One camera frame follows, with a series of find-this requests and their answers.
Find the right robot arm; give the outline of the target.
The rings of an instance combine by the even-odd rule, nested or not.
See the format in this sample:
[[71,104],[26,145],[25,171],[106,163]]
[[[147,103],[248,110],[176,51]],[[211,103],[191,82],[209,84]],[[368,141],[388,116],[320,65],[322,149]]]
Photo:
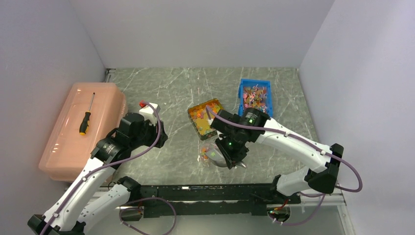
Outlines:
[[307,189],[331,194],[336,186],[343,147],[312,142],[283,127],[268,114],[248,108],[239,116],[223,109],[208,116],[209,125],[218,132],[215,140],[228,169],[243,165],[249,151],[245,146],[253,142],[273,147],[304,164],[304,168],[290,174],[277,175],[270,189],[270,198],[282,203],[288,196]]

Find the metal scoop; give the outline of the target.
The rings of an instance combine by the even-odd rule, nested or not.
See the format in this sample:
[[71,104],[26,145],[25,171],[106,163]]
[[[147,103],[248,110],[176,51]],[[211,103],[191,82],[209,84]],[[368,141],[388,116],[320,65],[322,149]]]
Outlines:
[[207,152],[208,159],[217,167],[228,167],[225,158],[216,149]]

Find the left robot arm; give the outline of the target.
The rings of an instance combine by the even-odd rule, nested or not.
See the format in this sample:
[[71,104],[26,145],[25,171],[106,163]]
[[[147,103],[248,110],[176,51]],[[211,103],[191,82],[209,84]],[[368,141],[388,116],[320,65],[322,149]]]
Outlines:
[[146,106],[128,113],[119,126],[100,140],[81,173],[64,195],[45,213],[33,215],[28,226],[36,235],[85,235],[98,221],[123,204],[133,206],[142,198],[141,184],[126,176],[103,196],[90,199],[131,153],[146,146],[144,153],[163,147],[168,139],[158,111]]

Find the clear plastic cup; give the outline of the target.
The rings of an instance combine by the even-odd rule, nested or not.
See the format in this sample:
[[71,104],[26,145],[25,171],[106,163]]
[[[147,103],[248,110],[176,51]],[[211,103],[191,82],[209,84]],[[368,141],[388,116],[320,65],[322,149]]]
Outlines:
[[198,162],[209,164],[216,160],[218,157],[217,147],[215,144],[204,144],[199,151]]

